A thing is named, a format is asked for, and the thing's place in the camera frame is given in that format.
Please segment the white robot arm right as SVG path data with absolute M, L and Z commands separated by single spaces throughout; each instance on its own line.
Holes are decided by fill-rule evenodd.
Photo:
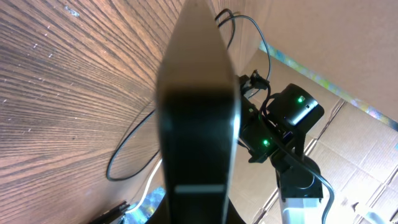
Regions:
M 323 107 L 293 83 L 272 93 L 257 71 L 241 76 L 239 89 L 238 144 L 248 150 L 250 163 L 269 160 L 274 167 L 283 223 L 325 223 L 335 193 L 304 153 L 306 134 L 324 115 Z

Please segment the Galaxy smartphone with reflective screen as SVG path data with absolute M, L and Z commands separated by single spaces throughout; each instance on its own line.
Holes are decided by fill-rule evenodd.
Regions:
M 159 67 L 156 109 L 171 223 L 224 223 L 239 86 L 205 1 L 185 1 Z

